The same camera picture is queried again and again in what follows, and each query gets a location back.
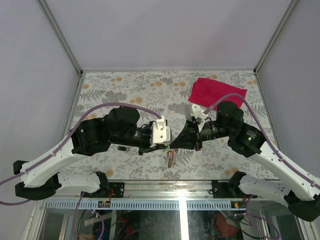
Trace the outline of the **metal key organiser with rings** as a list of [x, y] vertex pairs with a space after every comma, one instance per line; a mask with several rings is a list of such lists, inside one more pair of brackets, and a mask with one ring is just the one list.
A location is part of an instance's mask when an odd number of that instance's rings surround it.
[[176, 151], [173, 149], [166, 153], [166, 164], [169, 169], [176, 165], [175, 155]]

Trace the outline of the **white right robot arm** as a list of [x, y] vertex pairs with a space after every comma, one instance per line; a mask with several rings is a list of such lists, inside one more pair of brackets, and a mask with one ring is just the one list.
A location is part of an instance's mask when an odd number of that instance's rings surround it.
[[203, 142], [224, 137], [228, 137], [227, 145], [231, 150], [259, 163], [281, 181], [270, 182], [237, 171], [227, 183], [231, 196], [256, 195], [269, 199], [308, 222], [320, 216], [320, 179], [276, 148], [262, 127], [245, 123], [244, 112], [232, 101], [218, 104], [214, 121], [204, 112], [188, 117], [170, 148], [199, 151]]

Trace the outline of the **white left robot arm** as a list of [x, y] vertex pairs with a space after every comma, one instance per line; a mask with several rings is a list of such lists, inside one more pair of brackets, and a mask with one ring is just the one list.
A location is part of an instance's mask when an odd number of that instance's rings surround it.
[[54, 195], [83, 195], [85, 198], [109, 198], [112, 189], [104, 172], [87, 175], [63, 173], [71, 164], [107, 152], [110, 145], [155, 151], [172, 140], [171, 128], [164, 116], [138, 127], [137, 109], [121, 106], [104, 117], [82, 121], [58, 145], [37, 159], [16, 161], [14, 173], [20, 174], [15, 185], [17, 197], [38, 201]]

